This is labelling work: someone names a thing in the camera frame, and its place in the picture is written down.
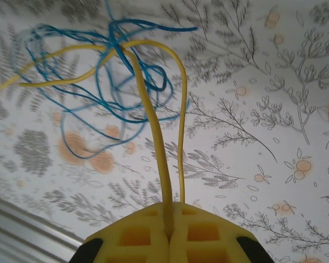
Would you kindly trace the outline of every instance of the black plastic piece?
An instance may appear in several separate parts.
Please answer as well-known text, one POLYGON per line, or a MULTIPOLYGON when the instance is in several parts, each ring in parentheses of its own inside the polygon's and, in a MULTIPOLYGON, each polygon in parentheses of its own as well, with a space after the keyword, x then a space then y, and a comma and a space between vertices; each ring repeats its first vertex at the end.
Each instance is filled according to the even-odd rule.
POLYGON ((238 237, 236 239, 251 263, 274 263, 267 251, 257 241, 249 237, 238 237))
POLYGON ((103 245, 101 238, 95 238, 89 242, 82 244, 73 255, 69 263, 93 263, 101 246, 103 245))

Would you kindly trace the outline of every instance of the wallpaper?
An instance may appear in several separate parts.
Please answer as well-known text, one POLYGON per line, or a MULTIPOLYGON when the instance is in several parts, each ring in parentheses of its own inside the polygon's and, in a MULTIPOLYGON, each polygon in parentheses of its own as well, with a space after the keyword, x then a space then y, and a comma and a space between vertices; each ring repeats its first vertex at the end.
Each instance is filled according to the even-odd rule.
MULTIPOLYGON (((277 263, 329 263, 329 1, 111 4, 117 15, 200 28, 138 36, 173 48, 188 73, 187 202, 252 231, 277 263)), ((0 83, 13 74, 12 49, 23 30, 46 23, 106 34, 109 21, 100 0, 0 1, 0 83)), ((68 44, 64 38, 46 43, 51 51, 68 44)), ((138 51, 164 67, 175 86, 173 102, 158 114, 178 113, 181 76, 174 61, 156 48, 138 51)), ((23 67, 27 55, 16 52, 23 67)), ((91 68, 96 56, 75 52, 57 59, 61 75, 71 78, 91 68)), ((121 65, 117 70, 126 73, 121 65)), ((107 90, 106 76, 100 79, 107 90)), ((93 78, 83 82, 93 84, 93 78)), ((46 90, 63 105, 88 103, 46 90)), ((135 85, 127 93, 139 99, 135 85)), ((81 114, 105 134, 120 135, 119 122, 102 108, 81 114)), ((84 160, 65 146, 62 118, 61 108, 37 90, 13 84, 0 93, 1 199, 83 238, 161 201, 149 125, 134 140, 84 160)), ((178 200, 178 120, 161 127, 178 200)), ((64 130, 81 156, 110 143, 72 116, 64 130)))

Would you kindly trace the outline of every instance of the tangled blue wire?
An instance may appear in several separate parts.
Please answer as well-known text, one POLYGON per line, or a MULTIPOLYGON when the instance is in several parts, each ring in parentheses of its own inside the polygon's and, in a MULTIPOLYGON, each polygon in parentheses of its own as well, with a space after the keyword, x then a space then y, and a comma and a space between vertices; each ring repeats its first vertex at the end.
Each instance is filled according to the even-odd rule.
MULTIPOLYGON (((138 20, 138 19, 119 19, 116 20, 112 14, 112 11, 110 9, 109 1, 106 0, 106 9, 107 12, 112 19, 112 21, 109 23, 109 35, 104 36, 101 35, 95 31, 79 31, 79 30, 71 30, 71 29, 58 29, 53 26, 49 25, 37 25, 35 28, 28 30, 28 33, 22 37, 19 42, 23 47, 27 50, 29 56, 31 57, 32 61, 35 62, 35 68, 37 72, 43 77, 45 81, 50 81, 54 79, 63 79, 63 77, 58 73, 58 66, 59 62, 56 58, 52 59, 44 59, 47 54, 49 54, 46 50, 43 48, 43 40, 47 37, 68 37, 71 39, 74 39, 77 42, 81 42, 83 44, 89 43, 89 44, 97 44, 97 45, 104 45, 106 47, 105 52, 99 52, 99 59, 97 62, 96 66, 96 72, 95 72, 95 84, 97 88, 97 95, 92 94, 90 91, 88 91, 86 88, 76 85, 76 84, 71 84, 75 89, 78 89, 79 92, 71 92, 69 90, 59 88, 57 86, 52 86, 55 90, 65 93, 65 94, 70 94, 78 97, 85 98, 92 103, 89 105, 84 105, 80 106, 77 108, 67 108, 63 104, 59 103, 55 99, 53 99, 51 96, 49 96, 44 89, 38 88, 38 91, 49 101, 53 102, 54 104, 60 106, 62 108, 62 114, 61 114, 61 133, 62 133, 62 138, 63 141, 68 148, 68 150, 76 157, 81 158, 81 159, 89 159, 92 158, 99 153, 103 152, 107 148, 111 148, 117 145, 121 145, 124 143, 127 143, 131 140, 133 140, 136 136, 138 136, 144 129, 146 123, 148 122, 148 119, 146 116, 144 119, 135 119, 135 118, 128 118, 127 117, 127 112, 129 111, 134 111, 136 109, 142 109, 142 103, 141 101, 138 102, 135 105, 127 106, 124 104, 123 99, 122 99, 122 93, 121 91, 126 87, 126 84, 134 79, 134 70, 124 55, 120 44, 122 42, 129 41, 129 39, 141 32, 144 31, 150 31, 154 29, 159 29, 159 30, 164 30, 164 31, 174 31, 174 32, 188 32, 188 31, 193 31, 196 30, 197 27, 191 27, 191 28, 174 28, 174 27, 167 27, 167 26, 162 26, 155 24, 153 22, 149 22, 146 20, 138 20), (137 30, 134 30, 133 32, 127 32, 125 33, 124 30, 121 28, 121 25, 123 24, 133 24, 138 27, 137 30), (100 86, 100 81, 99 81, 99 71, 101 70, 101 63, 103 59, 108 55, 109 50, 115 48, 117 51, 117 55, 119 58, 122 60, 122 62, 125 64, 126 68, 129 70, 131 75, 121 81, 119 84, 115 84, 114 82, 114 75, 112 74, 112 70, 110 68, 110 63, 106 63, 103 68, 106 71, 106 74, 109 78, 109 86, 110 86, 110 94, 111 98, 104 98, 103 96, 103 89, 100 86), (88 109, 90 107, 101 107, 102 109, 107 110, 110 112, 113 116, 115 116, 117 119, 121 121, 121 127, 120 127, 120 136, 118 138, 109 136, 105 134, 103 131, 97 129, 90 123, 88 123, 85 119, 81 118, 77 113, 80 111, 83 111, 85 109, 88 109), (68 145, 66 141, 66 136, 65 136, 65 131, 64 131, 64 123, 66 119, 66 115, 71 114, 75 118, 77 118, 80 122, 84 123, 86 126, 88 126, 90 129, 95 131, 96 133, 102 135, 105 138, 112 139, 115 141, 114 144, 106 145, 99 149, 97 152, 93 152, 90 154, 90 156, 85 157, 85 156, 80 156, 76 154, 71 147, 68 145), (126 131, 126 126, 127 124, 138 124, 139 128, 135 132, 134 135, 132 135, 128 139, 124 139, 125 137, 125 131, 126 131)), ((146 90, 148 92, 148 95, 151 98, 155 98, 154 101, 154 108, 155 110, 158 110, 161 108, 163 105, 166 105, 169 103, 169 101, 173 97, 173 85, 170 82, 170 80, 167 77, 167 74, 165 70, 158 65, 149 65, 145 62, 143 62, 138 54, 138 52, 132 48, 132 52, 135 54, 139 61, 139 65, 141 70, 144 73, 145 76, 145 84, 146 84, 146 90), (154 72, 158 75, 160 75, 163 79, 161 85, 158 87, 151 75, 150 72, 154 72), (166 97, 164 102, 160 102, 160 93, 163 93, 167 88, 169 88, 169 95, 166 97)), ((17 67, 16 63, 16 55, 12 54, 12 67, 13 69, 20 74, 20 68, 17 67)), ((21 78, 23 78, 26 82, 32 83, 33 81, 29 79, 28 77, 24 76, 21 74, 21 78)), ((160 118, 160 121, 166 121, 170 119, 176 119, 178 118, 179 115, 174 115, 166 118, 160 118)))

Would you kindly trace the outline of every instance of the yellow wire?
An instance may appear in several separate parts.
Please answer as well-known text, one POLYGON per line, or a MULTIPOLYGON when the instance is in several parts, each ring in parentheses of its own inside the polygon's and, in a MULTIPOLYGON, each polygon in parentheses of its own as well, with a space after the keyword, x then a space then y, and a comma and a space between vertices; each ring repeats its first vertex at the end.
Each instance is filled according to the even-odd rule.
MULTIPOLYGON (((185 72, 185 67, 180 60, 179 56, 169 47, 166 45, 159 43, 157 41, 152 40, 135 40, 135 41, 129 41, 122 44, 122 48, 129 48, 134 47, 137 45, 152 45, 154 47, 159 47, 166 51, 178 64, 178 67, 180 69, 180 73, 182 76, 182 99, 181 99, 181 109, 180 109, 180 123, 179 123, 179 137, 178 137, 178 168, 179 168, 179 184, 180 184, 180 201, 185 202, 185 187, 184 187, 184 170, 183 170, 183 143, 184 143, 184 126, 185 126, 185 110, 186 110, 186 99, 187 99, 187 76, 185 72)), ((73 45, 70 47, 63 48, 57 52, 51 53, 46 55, 45 59, 52 58, 54 56, 58 56, 60 54, 63 54, 68 51, 72 50, 79 50, 79 49, 93 49, 104 52, 106 50, 103 46, 98 45, 73 45)), ((130 57, 135 77, 137 80, 137 85, 139 89, 139 94, 141 97, 141 100, 144 105, 144 109, 146 111, 146 114, 148 116, 152 135, 154 137, 154 144, 155 144, 155 152, 156 152, 156 159, 157 159, 157 166, 158 166, 158 172, 160 174, 160 180, 161 180, 161 187, 162 187, 162 199, 163 199, 163 219, 164 219, 164 227, 165 232, 170 238, 170 236, 173 233, 173 200, 172 200, 172 188, 171 188, 171 180, 169 177, 169 171, 168 171, 168 165, 167 165, 167 159, 166 159, 166 153, 165 153, 165 146, 163 144, 163 137, 161 132, 161 127, 158 121, 158 118, 156 116, 156 112, 152 106, 151 100, 146 92, 145 88, 145 81, 143 79, 143 74, 141 72, 139 62, 135 55, 133 55, 131 52, 124 50, 124 53, 130 57)), ((108 55, 103 59, 101 62, 101 65, 104 65, 107 63, 108 60, 110 60, 113 56, 115 56, 117 53, 115 49, 110 50, 108 55)), ((37 60, 37 62, 43 61, 43 58, 40 58, 37 60)), ((26 67, 24 67, 20 73, 24 74, 28 71, 30 67, 32 67, 35 64, 35 62, 29 63, 26 67)), ((84 79, 90 77, 93 75, 96 71, 96 68, 92 68, 88 72, 84 73, 78 78, 74 79, 64 79, 64 80, 58 80, 58 81, 47 81, 42 83, 20 83, 20 86, 25 87, 32 87, 32 88, 39 88, 39 87, 45 87, 49 85, 62 85, 62 84, 72 84, 81 82, 84 79)), ((0 90, 7 87, 8 85, 13 84, 14 82, 18 81, 20 79, 20 75, 15 75, 11 79, 7 80, 5 83, 0 85, 0 90)))

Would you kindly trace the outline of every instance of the floral wallpaper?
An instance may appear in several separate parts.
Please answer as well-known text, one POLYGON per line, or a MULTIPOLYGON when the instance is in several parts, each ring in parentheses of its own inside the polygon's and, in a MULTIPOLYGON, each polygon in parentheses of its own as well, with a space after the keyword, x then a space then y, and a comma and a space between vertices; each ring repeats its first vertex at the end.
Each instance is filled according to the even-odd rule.
MULTIPOLYGON (((111 4, 130 18, 200 28, 141 36, 172 47, 188 72, 187 202, 252 231, 277 263, 329 263, 329 1, 111 4)), ((0 1, 0 83, 13 74, 10 54, 22 30, 43 22, 106 33, 109 20, 99 0, 0 1)), ((69 44, 64 38, 46 42, 48 50, 69 44)), ((18 64, 26 65, 25 52, 15 52, 18 64)), ((174 62, 155 48, 138 52, 164 67, 175 87, 173 103, 158 114, 179 112, 181 77, 174 62)), ((60 74, 69 78, 95 64, 83 52, 57 60, 60 74)), ((125 69, 120 66, 119 72, 125 69)), ((35 71, 28 74, 39 78, 35 71)), ((100 79, 107 88, 106 76, 100 79)), ((92 89, 93 82, 83 85, 92 89)), ((63 105, 89 103, 46 92, 63 105)), ((137 98, 135 86, 127 93, 137 98)), ((91 107, 81 114, 105 134, 120 136, 120 124, 105 110, 91 107)), ((34 89, 13 84, 0 93, 1 199, 83 238, 161 201, 148 125, 127 144, 84 160, 65 146, 62 119, 61 109, 34 89)), ((178 200, 178 120, 161 126, 178 200)), ((111 143, 71 116, 64 130, 80 156, 111 143)))

